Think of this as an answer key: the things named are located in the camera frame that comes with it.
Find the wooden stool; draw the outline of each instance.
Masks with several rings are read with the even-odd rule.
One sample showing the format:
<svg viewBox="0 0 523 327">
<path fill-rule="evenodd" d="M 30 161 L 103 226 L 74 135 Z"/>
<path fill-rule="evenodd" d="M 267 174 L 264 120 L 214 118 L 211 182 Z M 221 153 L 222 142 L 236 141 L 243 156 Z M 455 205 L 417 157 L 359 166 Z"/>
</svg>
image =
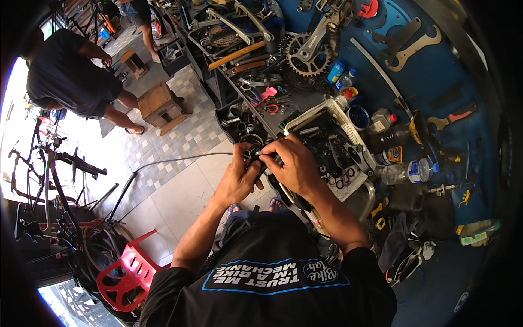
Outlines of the wooden stool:
<svg viewBox="0 0 523 327">
<path fill-rule="evenodd" d="M 143 120 L 161 128 L 160 136 L 187 119 L 181 108 L 183 98 L 178 98 L 164 81 L 153 86 L 138 99 Z"/>
<path fill-rule="evenodd" d="M 134 53 L 132 48 L 129 48 L 120 59 L 133 72 L 136 79 L 139 79 L 147 72 L 147 67 L 145 67 L 143 61 Z"/>
</svg>

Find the bicycle tire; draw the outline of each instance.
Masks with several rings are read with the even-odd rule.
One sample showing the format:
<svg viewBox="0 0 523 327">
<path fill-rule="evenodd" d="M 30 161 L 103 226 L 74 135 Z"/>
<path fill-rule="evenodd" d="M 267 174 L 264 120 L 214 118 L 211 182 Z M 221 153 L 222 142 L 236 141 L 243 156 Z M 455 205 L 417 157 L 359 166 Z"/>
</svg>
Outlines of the bicycle tire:
<svg viewBox="0 0 523 327">
<path fill-rule="evenodd" d="M 158 33 L 153 33 L 153 39 L 158 40 L 158 39 L 161 39 L 162 37 L 164 37 L 164 35 L 166 33 L 165 23 L 163 21 L 162 16 L 160 15 L 160 12 L 158 11 L 158 8 L 156 8 L 153 5 L 149 5 L 149 8 L 151 9 L 151 14 L 155 15 L 156 18 L 158 19 L 158 25 L 160 26 L 160 31 L 158 31 Z"/>
</svg>

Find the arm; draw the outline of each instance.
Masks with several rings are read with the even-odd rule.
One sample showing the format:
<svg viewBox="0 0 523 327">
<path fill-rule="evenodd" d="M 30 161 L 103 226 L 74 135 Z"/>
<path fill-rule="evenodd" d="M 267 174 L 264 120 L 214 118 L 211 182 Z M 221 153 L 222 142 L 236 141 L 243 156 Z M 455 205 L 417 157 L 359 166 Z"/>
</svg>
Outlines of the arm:
<svg viewBox="0 0 523 327">
<path fill-rule="evenodd" d="M 283 160 L 283 167 L 268 155 L 275 151 Z M 260 160 L 265 162 L 278 181 L 316 208 L 343 254 L 360 246 L 368 246 L 361 224 L 320 178 L 311 151 L 294 134 L 268 144 L 262 152 Z"/>
<path fill-rule="evenodd" d="M 243 151 L 251 147 L 249 143 L 235 144 L 232 162 L 198 219 L 182 237 L 173 254 L 171 267 L 183 267 L 197 274 L 211 251 L 212 242 L 220 219 L 227 208 L 245 199 L 253 192 L 254 178 L 259 172 L 260 162 L 255 161 L 245 170 Z"/>
<path fill-rule="evenodd" d="M 80 48 L 78 54 L 87 58 L 100 58 L 102 63 L 106 64 L 108 67 L 111 67 L 112 65 L 111 56 L 102 50 L 102 48 L 90 42 L 89 40 L 87 40 Z"/>
</svg>

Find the pink tool handle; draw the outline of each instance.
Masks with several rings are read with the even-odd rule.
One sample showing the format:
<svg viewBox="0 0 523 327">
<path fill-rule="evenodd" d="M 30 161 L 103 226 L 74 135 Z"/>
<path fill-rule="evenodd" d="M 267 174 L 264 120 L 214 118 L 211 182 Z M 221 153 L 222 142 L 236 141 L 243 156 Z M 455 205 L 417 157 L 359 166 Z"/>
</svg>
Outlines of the pink tool handle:
<svg viewBox="0 0 523 327">
<path fill-rule="evenodd" d="M 261 101 L 258 103 L 258 104 L 253 104 L 251 102 L 251 105 L 253 105 L 253 107 L 256 108 L 256 106 L 260 105 L 263 101 L 265 101 L 265 99 L 267 99 L 269 96 L 275 96 L 276 94 L 278 93 L 278 90 L 275 88 L 275 87 L 268 87 L 265 92 L 263 92 L 262 94 L 260 94 L 260 97 L 262 98 Z"/>
</svg>

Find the plastic bottle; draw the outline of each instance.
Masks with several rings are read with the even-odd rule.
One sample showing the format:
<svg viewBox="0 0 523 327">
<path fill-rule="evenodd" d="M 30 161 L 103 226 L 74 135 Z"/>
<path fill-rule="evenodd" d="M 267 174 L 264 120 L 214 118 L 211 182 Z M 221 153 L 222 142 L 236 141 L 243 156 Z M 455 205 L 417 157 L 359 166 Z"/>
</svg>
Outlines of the plastic bottle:
<svg viewBox="0 0 523 327">
<path fill-rule="evenodd" d="M 327 76 L 327 81 L 331 84 L 334 84 L 338 81 L 339 77 L 343 74 L 345 70 L 345 63 L 341 60 L 336 61 L 334 66 L 331 69 L 331 72 Z"/>
<path fill-rule="evenodd" d="M 406 125 L 396 125 L 382 133 L 365 136 L 364 143 L 371 153 L 388 150 L 395 146 L 404 145 L 412 138 Z"/>
<path fill-rule="evenodd" d="M 353 97 L 354 92 L 351 90 L 346 90 L 345 92 L 335 97 L 334 101 L 336 101 L 342 107 L 343 111 L 345 111 L 349 106 L 349 100 Z"/>
<path fill-rule="evenodd" d="M 378 166 L 388 166 L 398 163 L 403 163 L 403 147 L 395 146 L 388 150 L 383 150 L 382 152 L 375 153 L 374 160 Z"/>
<path fill-rule="evenodd" d="M 356 77 L 356 70 L 352 68 L 344 73 L 335 84 L 336 90 L 339 92 L 342 88 L 352 87 L 354 85 L 354 77 Z"/>
<path fill-rule="evenodd" d="M 409 163 L 385 166 L 381 172 L 381 180 L 386 185 L 424 183 L 432 174 L 432 161 L 421 158 Z"/>
<path fill-rule="evenodd" d="M 381 133 L 388 130 L 397 121 L 397 116 L 391 114 L 387 109 L 379 109 L 372 114 L 370 121 L 369 130 L 374 133 Z"/>
</svg>

